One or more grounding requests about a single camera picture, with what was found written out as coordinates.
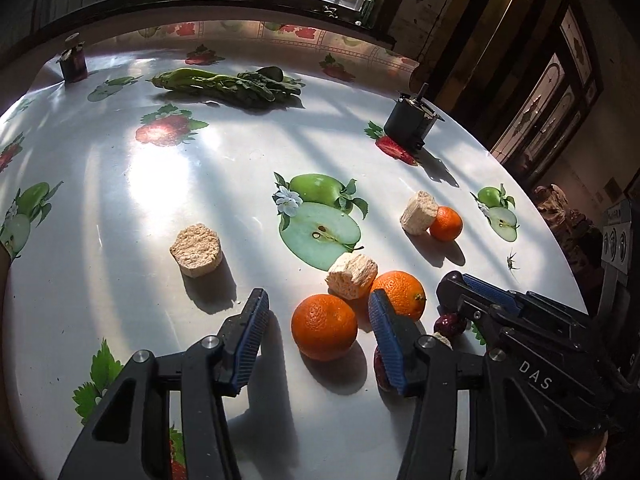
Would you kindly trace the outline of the dark purple plum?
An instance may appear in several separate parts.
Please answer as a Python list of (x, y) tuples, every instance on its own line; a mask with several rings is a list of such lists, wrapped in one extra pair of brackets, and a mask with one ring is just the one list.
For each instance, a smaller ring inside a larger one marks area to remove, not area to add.
[(462, 335), (468, 328), (468, 320), (457, 313), (442, 314), (434, 323), (434, 332), (449, 340)]

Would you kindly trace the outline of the red date on table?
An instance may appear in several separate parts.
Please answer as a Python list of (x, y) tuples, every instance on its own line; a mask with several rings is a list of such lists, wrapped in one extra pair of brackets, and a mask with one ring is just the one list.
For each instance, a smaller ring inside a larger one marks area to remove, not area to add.
[(374, 350), (373, 369), (376, 382), (378, 383), (378, 388), (385, 392), (393, 392), (395, 388), (388, 379), (381, 352), (378, 348), (375, 348)]

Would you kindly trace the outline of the large orange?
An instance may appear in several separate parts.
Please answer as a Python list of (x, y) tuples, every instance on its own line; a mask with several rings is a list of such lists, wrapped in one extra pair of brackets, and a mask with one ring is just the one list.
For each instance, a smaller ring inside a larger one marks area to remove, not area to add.
[(405, 271), (388, 271), (378, 275), (371, 290), (382, 289), (399, 315), (419, 321), (426, 306), (426, 293), (421, 282)]

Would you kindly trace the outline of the lotus root piece near dates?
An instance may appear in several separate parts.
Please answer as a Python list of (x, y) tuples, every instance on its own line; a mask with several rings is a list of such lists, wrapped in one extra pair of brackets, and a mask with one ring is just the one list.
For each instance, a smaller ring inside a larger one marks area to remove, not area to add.
[(448, 347), (450, 350), (454, 350), (454, 347), (452, 346), (450, 340), (441, 333), (436, 332), (433, 334), (433, 337), (444, 344), (446, 347)]

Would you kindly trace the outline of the small orange by root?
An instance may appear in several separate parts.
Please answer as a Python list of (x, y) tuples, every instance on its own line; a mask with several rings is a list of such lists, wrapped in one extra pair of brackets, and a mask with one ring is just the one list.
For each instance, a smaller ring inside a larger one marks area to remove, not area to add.
[(447, 206), (439, 206), (434, 222), (428, 232), (440, 242), (453, 242), (463, 230), (463, 221), (457, 211)]

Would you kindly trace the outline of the fruit print tablecloth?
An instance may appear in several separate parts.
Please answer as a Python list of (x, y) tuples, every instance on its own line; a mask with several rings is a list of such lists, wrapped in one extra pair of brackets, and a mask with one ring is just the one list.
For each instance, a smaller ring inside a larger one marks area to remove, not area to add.
[[(253, 115), (180, 100), (194, 133), (143, 132), (142, 118), (170, 103), (150, 79), (181, 66), (194, 44), (134, 35), (88, 47), (89, 75), (78, 84), (64, 84), (50, 53), (2, 70), (1, 140), (21, 142), (2, 171), (2, 206), (38, 183), (54, 192), (47, 217), (20, 229), (4, 300), (6, 386), (24, 448), (42, 478), (58, 475), (81, 428), (73, 392), (101, 344), (121, 361), (139, 349), (183, 350), (261, 287), (269, 330), (250, 383), (226, 403), (242, 476), (394, 478), (412, 405), (378, 391), (373, 335), (360, 328), (349, 355), (326, 364), (306, 360), (292, 338), (295, 307), (326, 281), (281, 240), (277, 177), (318, 172), (355, 183), (369, 206), (352, 213), (359, 247), (381, 271), (414, 275), (428, 294), (459, 270), (582, 309), (574, 276), (523, 190), (453, 120), (430, 132), (416, 166), (375, 145), (364, 129), (393, 108), (400, 84), (391, 74), (385, 90), (370, 91), (323, 76), (313, 53), (221, 44), (221, 73), (280, 66), (303, 79), (300, 105)], [(419, 191), (462, 218), (453, 242), (402, 229)], [(169, 247), (197, 223), (218, 234), (224, 258), (188, 278)]]

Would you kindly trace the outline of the green leafy vegetable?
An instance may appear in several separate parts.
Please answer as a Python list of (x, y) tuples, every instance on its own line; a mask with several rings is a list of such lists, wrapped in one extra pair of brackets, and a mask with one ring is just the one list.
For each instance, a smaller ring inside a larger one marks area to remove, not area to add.
[(300, 103), (305, 87), (278, 66), (266, 66), (235, 75), (183, 67), (153, 76), (151, 84), (169, 92), (201, 96), (246, 110), (270, 110)]

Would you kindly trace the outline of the green bottle on sill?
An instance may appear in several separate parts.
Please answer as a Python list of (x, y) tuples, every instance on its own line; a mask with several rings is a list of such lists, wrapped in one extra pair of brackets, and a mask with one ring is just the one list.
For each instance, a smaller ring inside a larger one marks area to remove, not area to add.
[(370, 20), (370, 15), (372, 13), (373, 7), (375, 5), (375, 0), (366, 0), (362, 8), (360, 10), (360, 25), (367, 26)]

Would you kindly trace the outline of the dark glass jar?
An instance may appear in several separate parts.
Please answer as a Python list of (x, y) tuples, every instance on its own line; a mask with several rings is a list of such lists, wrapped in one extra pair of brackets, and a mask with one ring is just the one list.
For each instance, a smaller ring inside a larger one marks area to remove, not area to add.
[(73, 84), (88, 77), (84, 42), (80, 39), (80, 32), (73, 32), (65, 38), (64, 50), (58, 58), (58, 64), (66, 84)]

